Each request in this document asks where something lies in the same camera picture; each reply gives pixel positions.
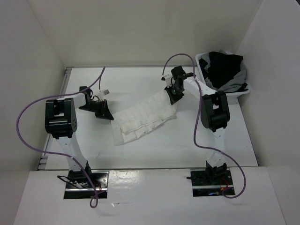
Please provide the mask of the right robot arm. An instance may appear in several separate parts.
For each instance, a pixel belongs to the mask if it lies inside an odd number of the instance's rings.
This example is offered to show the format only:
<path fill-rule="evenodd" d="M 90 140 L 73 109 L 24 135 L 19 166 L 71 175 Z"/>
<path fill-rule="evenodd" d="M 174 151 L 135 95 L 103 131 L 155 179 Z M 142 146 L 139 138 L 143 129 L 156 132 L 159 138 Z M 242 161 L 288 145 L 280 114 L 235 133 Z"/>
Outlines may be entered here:
<path fill-rule="evenodd" d="M 225 131 L 230 120 L 226 94 L 211 89 L 193 73 L 186 73 L 181 66 L 173 68 L 170 75 L 162 75 L 161 80 L 166 83 L 165 91 L 172 105 L 184 97 L 184 91 L 190 92 L 200 100 L 200 112 L 196 121 L 201 121 L 213 134 L 213 152 L 206 160 L 204 174 L 190 179 L 204 185 L 217 184 L 227 172 L 225 156 L 222 154 L 225 150 Z"/>

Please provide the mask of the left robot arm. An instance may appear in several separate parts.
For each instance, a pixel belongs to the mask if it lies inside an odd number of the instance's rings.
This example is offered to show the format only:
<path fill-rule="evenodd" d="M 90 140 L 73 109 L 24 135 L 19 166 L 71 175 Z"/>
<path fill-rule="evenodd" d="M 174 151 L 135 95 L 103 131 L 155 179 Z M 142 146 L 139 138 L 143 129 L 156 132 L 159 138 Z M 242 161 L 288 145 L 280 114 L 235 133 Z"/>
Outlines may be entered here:
<path fill-rule="evenodd" d="M 99 119 L 114 120 L 104 99 L 107 94 L 109 90 L 100 90 L 94 96 L 90 88 L 81 86 L 80 93 L 72 97 L 51 99 L 45 103 L 45 130 L 59 143 L 67 157 L 70 181 L 77 181 L 85 188 L 93 183 L 93 175 L 76 138 L 76 109 L 92 112 Z"/>

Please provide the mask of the white pleated skirt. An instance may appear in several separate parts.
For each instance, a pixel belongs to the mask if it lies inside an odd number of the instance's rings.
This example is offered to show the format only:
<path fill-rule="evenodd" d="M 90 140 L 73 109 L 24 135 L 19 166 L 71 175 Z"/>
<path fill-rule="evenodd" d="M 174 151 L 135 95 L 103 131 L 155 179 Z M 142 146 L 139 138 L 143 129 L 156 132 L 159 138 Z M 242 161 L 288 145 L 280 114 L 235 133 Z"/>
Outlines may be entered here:
<path fill-rule="evenodd" d="M 116 112 L 111 121 L 115 146 L 135 141 L 166 121 L 176 118 L 177 105 L 171 104 L 165 90 L 144 99 L 140 103 Z"/>

